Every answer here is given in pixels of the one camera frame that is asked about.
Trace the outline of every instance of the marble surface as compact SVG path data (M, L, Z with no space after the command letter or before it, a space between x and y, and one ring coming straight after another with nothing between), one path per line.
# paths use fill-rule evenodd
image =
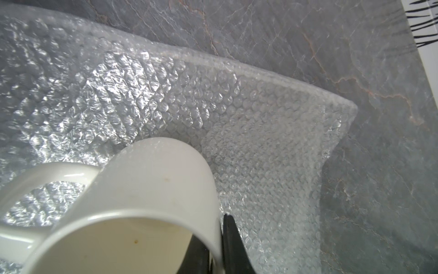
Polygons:
M438 111L399 0L16 0L352 100L323 167L323 273L438 271Z

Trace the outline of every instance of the black object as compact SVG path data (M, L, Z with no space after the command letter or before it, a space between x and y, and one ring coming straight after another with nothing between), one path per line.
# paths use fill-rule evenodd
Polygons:
M223 217L223 264L226 274L256 274L251 266L244 243L233 216ZM194 235L177 274L209 274L212 272L210 252Z
M251 266L244 243L233 216L223 217L223 263L226 274L256 274Z
M177 274L208 274L210 273L210 252L208 248L194 235L190 239L186 255Z

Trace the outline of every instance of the zebra print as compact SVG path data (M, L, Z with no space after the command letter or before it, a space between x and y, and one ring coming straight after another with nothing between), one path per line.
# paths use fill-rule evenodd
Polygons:
M418 48L438 42L438 0L403 1Z

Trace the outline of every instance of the white surface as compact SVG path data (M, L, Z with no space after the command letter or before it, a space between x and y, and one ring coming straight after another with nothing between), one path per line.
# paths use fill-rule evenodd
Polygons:
M98 167L78 163L48 163L27 170L2 188L0 216L31 190L53 181L71 181L89 185L99 173ZM15 227L0 222L0 258L24 263L49 234L50 227Z
M3 195L12 192L14 195L8 196L5 202L0 199L1 213L4 214L15 200L36 186L51 181L65 181L66 175L70 176L68 181L87 183L93 180L93 175L98 170L96 167L72 163L56 165L62 169L53 165L43 165L13 180L7 186L10 191L4 191ZM49 236L39 246L35 247L35 244L31 248L22 274L39 273L38 270L47 272L47 265L43 266L45 255L52 254L50 252L59 247L58 243L72 232L101 221L121 218L149 218L186 228L208 247L218 264L217 271L223 270L219 202L207 162L195 149L181 141L150 138L123 149L101 170L93 183L51 229ZM153 228L154 222L143 222L142 226L145 224L151 227L151 231L156 231ZM10 235L14 231L9 227L1 233ZM11 236L14 235L9 236L7 246L0 246L0 254L11 251L12 246L16 254L24 252L21 248L24 247L22 242L25 241L13 241ZM89 242L88 240L87 243L80 243L81 239L87 241L86 237L76 237L75 241L80 246ZM95 262L98 265L104 263L99 260ZM162 262L157 262L155 258L150 263Z
M107 220L61 239L39 260L33 273L175 274L191 237L187 229L162 221Z
M438 20L435 20L435 18L438 16L438 7L425 9L434 6L437 2L426 1L424 3L413 4L414 2L416 2L416 0L402 0L403 8L406 11L406 15L411 17L418 16L417 18L408 18L408 22L411 26L414 37L417 36L417 38L415 38L415 43L417 43L417 46L419 46L418 52L420 53L421 61L423 62L426 76L429 80L432 94L435 98L435 103L438 106L438 42L421 46L427 41L438 39L438 35L431 36L438 33L437 25L435 24L436 22L438 22Z

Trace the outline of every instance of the mug handle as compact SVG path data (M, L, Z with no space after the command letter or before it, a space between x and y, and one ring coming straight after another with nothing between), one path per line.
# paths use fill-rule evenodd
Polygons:
M33 189L54 181L90 185L100 168L68 162L46 163L24 171L0 189L0 217ZM0 258L24 263L46 238L51 227L17 227L0 221Z

